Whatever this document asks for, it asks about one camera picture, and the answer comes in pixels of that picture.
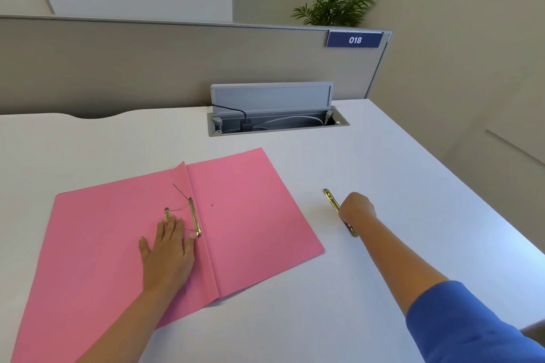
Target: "blue sign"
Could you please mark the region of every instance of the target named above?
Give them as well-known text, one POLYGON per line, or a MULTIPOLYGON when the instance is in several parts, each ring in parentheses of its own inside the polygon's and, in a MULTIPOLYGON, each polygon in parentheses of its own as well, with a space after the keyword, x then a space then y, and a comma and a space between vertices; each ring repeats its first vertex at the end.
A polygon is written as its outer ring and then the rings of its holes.
POLYGON ((378 48, 383 32, 330 30, 326 48, 378 48))

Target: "left hand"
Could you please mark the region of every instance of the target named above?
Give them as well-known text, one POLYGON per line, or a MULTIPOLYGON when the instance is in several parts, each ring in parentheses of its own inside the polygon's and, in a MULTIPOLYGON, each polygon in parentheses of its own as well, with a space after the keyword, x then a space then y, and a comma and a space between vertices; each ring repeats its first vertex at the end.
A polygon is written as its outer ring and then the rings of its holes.
POLYGON ((183 241, 184 221, 171 215, 168 223, 157 224, 153 249, 142 237, 139 241, 144 268, 144 292, 166 296, 172 300, 187 282, 194 263, 195 235, 183 241))

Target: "potted plant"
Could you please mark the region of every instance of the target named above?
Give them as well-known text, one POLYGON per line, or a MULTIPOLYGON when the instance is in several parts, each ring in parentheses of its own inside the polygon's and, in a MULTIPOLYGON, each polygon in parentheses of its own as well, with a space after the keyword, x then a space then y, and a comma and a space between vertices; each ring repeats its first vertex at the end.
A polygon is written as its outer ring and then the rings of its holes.
POLYGON ((304 25, 348 26, 357 28, 377 0, 314 0, 293 9, 292 18, 303 19, 304 25))

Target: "blue shirt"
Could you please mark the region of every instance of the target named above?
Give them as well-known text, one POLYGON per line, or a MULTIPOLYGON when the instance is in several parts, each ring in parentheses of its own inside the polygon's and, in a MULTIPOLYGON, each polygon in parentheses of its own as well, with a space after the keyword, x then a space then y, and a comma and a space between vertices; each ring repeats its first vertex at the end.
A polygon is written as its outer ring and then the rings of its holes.
POLYGON ((426 363, 545 362, 545 348, 501 321, 457 281, 422 293, 406 324, 426 363))

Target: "white desk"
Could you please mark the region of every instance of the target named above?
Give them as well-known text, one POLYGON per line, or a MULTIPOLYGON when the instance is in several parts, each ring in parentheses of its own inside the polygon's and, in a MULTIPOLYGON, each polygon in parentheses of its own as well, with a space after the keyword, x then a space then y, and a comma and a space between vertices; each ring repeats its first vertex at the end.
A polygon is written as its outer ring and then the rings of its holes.
POLYGON ((324 187, 338 201, 368 195, 394 233, 508 323, 545 317, 545 256, 371 102, 335 105, 351 126, 228 138, 208 137, 203 107, 0 117, 0 360, 11 355, 55 194, 257 147, 324 255, 157 330, 142 361, 420 362, 324 187))

